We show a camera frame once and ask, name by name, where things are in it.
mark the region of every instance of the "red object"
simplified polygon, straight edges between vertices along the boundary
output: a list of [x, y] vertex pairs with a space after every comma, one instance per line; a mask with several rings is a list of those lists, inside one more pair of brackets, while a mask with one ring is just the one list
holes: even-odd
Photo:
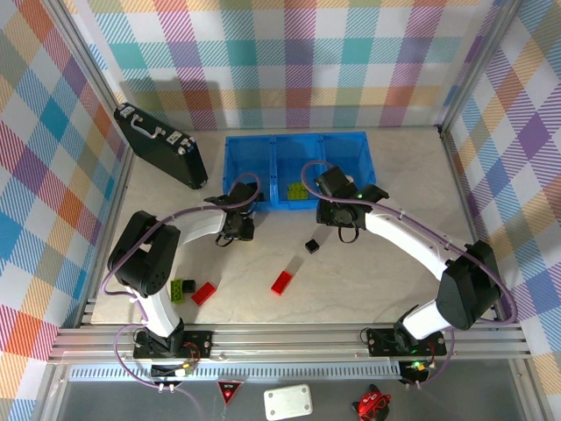
[[272, 292], [274, 292], [277, 296], [281, 296], [291, 280], [292, 275], [286, 270], [283, 270], [271, 287]]
[[192, 296], [191, 299], [196, 303], [196, 305], [202, 305], [209, 297], [215, 293], [217, 289], [210, 282], [205, 283], [199, 288]]
[[[359, 419], [361, 421], [377, 419], [379, 411], [383, 411], [391, 399], [390, 395], [384, 395], [379, 390], [362, 396], [359, 403]], [[386, 419], [386, 416], [387, 413], [381, 414], [381, 419]]]
[[228, 406], [228, 403], [230, 403], [231, 399], [236, 395], [236, 392], [242, 384], [242, 382], [218, 381], [218, 388], [222, 393], [222, 398], [224, 399], [226, 406]]

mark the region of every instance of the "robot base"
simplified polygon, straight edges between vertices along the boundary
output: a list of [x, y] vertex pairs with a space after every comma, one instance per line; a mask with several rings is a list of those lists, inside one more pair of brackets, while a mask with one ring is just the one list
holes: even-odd
[[411, 353], [406, 353], [398, 347], [395, 342], [394, 329], [368, 329], [366, 342], [371, 357], [408, 357], [411, 355], [430, 357], [433, 353], [438, 356], [446, 355], [446, 344], [441, 332], [432, 333], [427, 338], [419, 340]]
[[212, 332], [183, 331], [182, 346], [180, 346], [179, 350], [173, 353], [173, 355], [170, 355], [169, 351], [162, 347], [154, 337], [149, 335], [146, 329], [138, 331], [134, 336], [134, 341], [137, 344], [132, 354], [134, 359], [157, 360], [173, 357], [182, 360], [190, 360], [193, 358], [199, 360], [210, 357]]

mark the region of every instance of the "briefcase handle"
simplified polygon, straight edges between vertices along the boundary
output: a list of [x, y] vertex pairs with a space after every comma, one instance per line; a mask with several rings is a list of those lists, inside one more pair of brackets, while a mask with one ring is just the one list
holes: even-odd
[[163, 135], [166, 134], [166, 131], [159, 126], [154, 129], [154, 133], [150, 134], [149, 132], [144, 130], [142, 127], [138, 127], [137, 125], [135, 125], [134, 123], [137, 122], [137, 121], [139, 123], [142, 123], [142, 117], [139, 116], [138, 114], [135, 114], [134, 116], [132, 116], [131, 127], [134, 130], [136, 130], [137, 132], [140, 132], [140, 133], [144, 134], [147, 138], [156, 139], [159, 135], [163, 136]]

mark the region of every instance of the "white robotic arm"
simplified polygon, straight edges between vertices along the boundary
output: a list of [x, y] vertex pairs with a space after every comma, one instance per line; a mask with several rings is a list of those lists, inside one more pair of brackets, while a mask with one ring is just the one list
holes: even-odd
[[417, 259], [440, 281], [434, 300], [411, 309], [395, 323], [395, 339], [402, 349], [411, 350], [418, 340], [450, 326], [469, 329], [501, 296], [499, 287], [472, 261], [480, 261], [498, 273], [493, 250], [486, 243], [465, 245], [465, 253], [475, 259], [458, 256], [449, 250], [449, 245], [465, 242], [444, 234], [441, 237], [448, 242], [442, 245], [403, 222], [403, 213], [387, 202], [384, 202], [385, 210], [368, 205], [388, 199], [389, 195], [372, 184], [358, 190], [339, 167], [332, 167], [317, 177], [316, 185], [323, 196], [330, 198], [330, 201], [320, 200], [317, 206], [319, 224], [354, 228], [357, 236], [359, 229], [380, 235]]
[[[181, 234], [178, 246], [182, 246], [204, 235], [220, 233], [225, 221], [226, 212], [224, 210], [206, 210], [189, 213], [169, 225], [174, 225], [179, 229]], [[142, 297], [137, 290], [131, 287], [127, 287], [127, 289], [140, 301], [148, 318], [144, 323], [149, 331], [162, 338], [167, 338], [180, 325], [181, 320], [174, 310], [167, 288], [162, 288], [156, 294], [147, 297]]]
[[[217, 244], [221, 238], [226, 239], [228, 242], [222, 246], [234, 239], [251, 240], [251, 208], [259, 200], [256, 187], [238, 182], [229, 195], [206, 199], [205, 202], [217, 206], [215, 209], [193, 208], [179, 219], [158, 225], [146, 240], [147, 247], [134, 248], [134, 253], [115, 273], [119, 283], [140, 302], [147, 334], [162, 354], [174, 355], [183, 346], [183, 322], [175, 313], [166, 288], [177, 247], [208, 234], [218, 234]], [[156, 224], [156, 217], [142, 210], [135, 213], [111, 252], [109, 269], [130, 254], [139, 239]]]
[[[399, 218], [388, 215], [383, 210], [372, 210], [365, 214], [365, 223], [367, 231], [394, 243], [423, 264], [439, 281], [447, 268], [446, 262], [458, 257], [445, 246], [423, 237]], [[465, 244], [458, 239], [446, 238], [452, 244]], [[433, 332], [450, 327], [450, 323], [438, 311], [436, 299], [413, 310], [402, 323], [415, 339], [425, 339]]]

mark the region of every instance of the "warning triangle sticker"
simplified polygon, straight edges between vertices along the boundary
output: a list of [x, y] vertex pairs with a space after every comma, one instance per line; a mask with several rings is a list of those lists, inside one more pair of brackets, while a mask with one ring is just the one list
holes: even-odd
[[234, 395], [236, 395], [236, 392], [242, 384], [243, 382], [218, 381], [218, 387], [220, 388], [220, 393], [222, 394], [226, 406], [230, 403]]

